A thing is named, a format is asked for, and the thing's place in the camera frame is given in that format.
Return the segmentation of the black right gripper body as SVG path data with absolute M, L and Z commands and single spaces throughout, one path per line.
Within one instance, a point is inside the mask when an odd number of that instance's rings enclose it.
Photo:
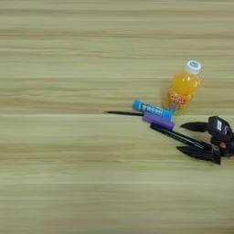
M 231 157 L 234 155 L 234 136 L 229 139 L 211 138 L 212 154 L 215 158 L 218 157 Z

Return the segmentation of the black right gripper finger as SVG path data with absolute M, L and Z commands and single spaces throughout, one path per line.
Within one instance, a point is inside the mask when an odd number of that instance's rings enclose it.
M 207 122 L 186 122 L 181 125 L 181 128 L 184 128 L 193 132 L 204 133 L 208 131 L 208 123 Z
M 221 164 L 221 157 L 219 154 L 213 154 L 212 152 L 200 150 L 192 146 L 177 146 L 176 149 L 190 157 L 199 160 L 209 161 L 217 165 Z

